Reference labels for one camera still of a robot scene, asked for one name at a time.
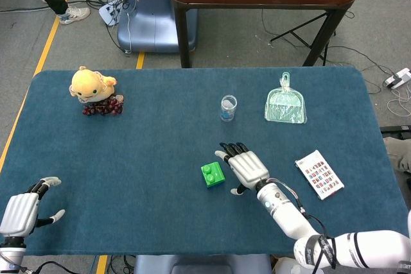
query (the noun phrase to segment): green toy brick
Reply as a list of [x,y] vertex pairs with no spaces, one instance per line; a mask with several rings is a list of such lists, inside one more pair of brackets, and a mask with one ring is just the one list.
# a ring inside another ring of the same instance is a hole
[[201,167],[207,187],[214,186],[225,181],[223,171],[218,162],[207,164]]

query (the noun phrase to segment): green dustpan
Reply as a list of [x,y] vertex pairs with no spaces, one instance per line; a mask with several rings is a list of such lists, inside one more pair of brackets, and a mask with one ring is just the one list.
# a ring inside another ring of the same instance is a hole
[[290,73],[284,72],[280,79],[281,88],[271,90],[265,103],[265,119],[286,123],[305,123],[304,98],[300,92],[290,88]]

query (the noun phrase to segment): white robotic hand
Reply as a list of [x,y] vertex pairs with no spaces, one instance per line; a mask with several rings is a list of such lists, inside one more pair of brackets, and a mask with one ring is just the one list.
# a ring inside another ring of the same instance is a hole
[[51,186],[61,183],[60,179],[51,176],[33,184],[25,193],[12,196],[7,204],[0,224],[0,234],[5,242],[0,244],[0,273],[18,273],[22,258],[26,251],[24,238],[29,236],[34,228],[53,224],[65,213],[58,211],[49,218],[37,217],[39,203]]
[[238,188],[231,189],[234,195],[241,195],[247,189],[255,190],[257,199],[263,204],[283,232],[292,239],[318,234],[302,212],[298,211],[287,196],[273,183],[282,182],[270,178],[268,169],[254,152],[249,151],[240,142],[237,142],[237,144],[222,142],[220,146],[225,151],[215,151],[215,155],[230,165],[241,182]]

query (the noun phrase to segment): yellow plush toy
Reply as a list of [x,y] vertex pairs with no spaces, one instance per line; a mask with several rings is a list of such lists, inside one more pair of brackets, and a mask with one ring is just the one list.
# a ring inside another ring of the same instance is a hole
[[80,66],[74,74],[69,87],[70,94],[76,96],[81,103],[99,102],[114,93],[117,80],[114,77],[101,75]]

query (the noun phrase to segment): blue tablecloth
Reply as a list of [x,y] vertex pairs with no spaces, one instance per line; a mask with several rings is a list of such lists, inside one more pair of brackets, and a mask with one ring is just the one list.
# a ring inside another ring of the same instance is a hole
[[[264,119],[267,94],[284,71],[306,100],[306,124]],[[82,115],[68,91],[73,73],[33,79],[0,174],[2,212],[39,178],[62,180],[41,201],[40,216],[66,214],[29,236],[28,254],[291,253],[293,240],[255,193],[230,194],[239,182],[227,165],[226,181],[207,189],[200,166],[217,160],[219,142],[244,142],[330,235],[407,231],[407,210],[353,68],[102,71],[125,96],[123,113],[106,117]],[[230,123],[219,118],[225,94],[238,100]],[[324,201],[294,166],[315,149],[345,184]]]

